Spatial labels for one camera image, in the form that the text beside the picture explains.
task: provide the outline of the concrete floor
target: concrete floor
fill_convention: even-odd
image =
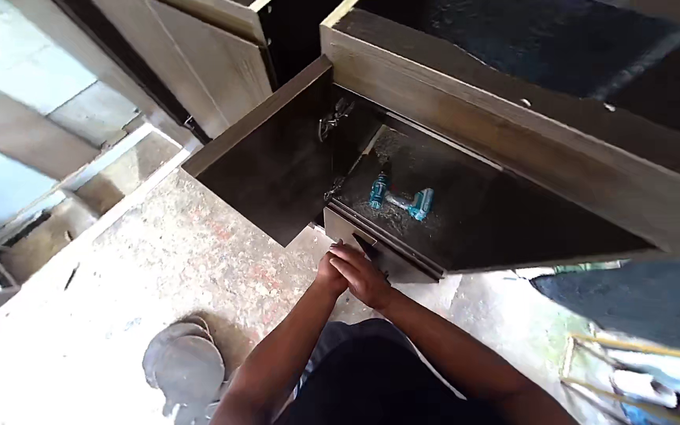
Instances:
[[[0,309],[0,425],[172,423],[141,369],[150,339],[203,311],[231,373],[303,294],[331,242],[307,227],[284,249],[173,172],[94,241],[68,289],[66,265],[62,275],[34,275]],[[400,288],[495,349],[583,423],[606,422],[558,383],[567,333],[587,332],[588,323],[515,273]],[[333,318],[371,314],[346,293]]]

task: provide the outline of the dark laminate board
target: dark laminate board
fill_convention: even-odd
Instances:
[[[515,266],[646,249],[643,240],[529,181],[517,179],[395,120],[346,179],[338,201],[448,271]],[[423,222],[367,205],[390,168],[392,191],[434,189]]]
[[[332,81],[329,61],[317,59],[183,168],[287,246],[380,126],[373,108]],[[319,120],[340,98],[354,109],[322,142]]]
[[[341,29],[323,25],[321,31],[335,82],[666,252],[680,252],[680,176],[417,63],[405,52]]]

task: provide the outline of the power drill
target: power drill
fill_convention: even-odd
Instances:
[[[374,180],[372,191],[369,194],[369,207],[373,209],[380,209],[383,207],[384,200],[405,209],[409,215],[419,221],[423,220],[429,214],[429,209],[432,204],[432,197],[434,190],[427,188],[421,190],[414,196],[413,202],[404,198],[393,195],[389,190],[390,179],[387,172],[384,170],[379,173],[379,177]]]

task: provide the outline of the wood edge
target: wood edge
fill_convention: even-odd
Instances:
[[[297,95],[303,92],[312,82],[319,79],[325,72],[332,69],[329,59],[322,55],[311,62],[303,71],[293,77],[285,85],[272,93],[269,98],[261,102],[253,111],[249,112],[225,130],[215,140],[209,142],[203,149],[188,159],[182,169],[194,178],[209,168],[217,159],[226,154],[241,140],[258,129],[275,113],[280,111]]]
[[[253,3],[251,3],[250,6],[248,6],[249,9],[251,9],[254,12],[258,12],[263,8],[264,6],[268,5],[269,2],[272,0],[254,0]]]
[[[338,23],[340,18],[345,16],[345,14],[347,14],[356,5],[356,3],[358,3],[358,0],[343,0],[342,3],[335,7],[334,11],[330,12],[330,14],[324,18],[320,25],[332,28]]]

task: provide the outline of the open cabinet door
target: open cabinet door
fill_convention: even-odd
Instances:
[[[322,56],[183,166],[282,246],[322,212],[380,127]],[[327,118],[342,120],[320,137]]]

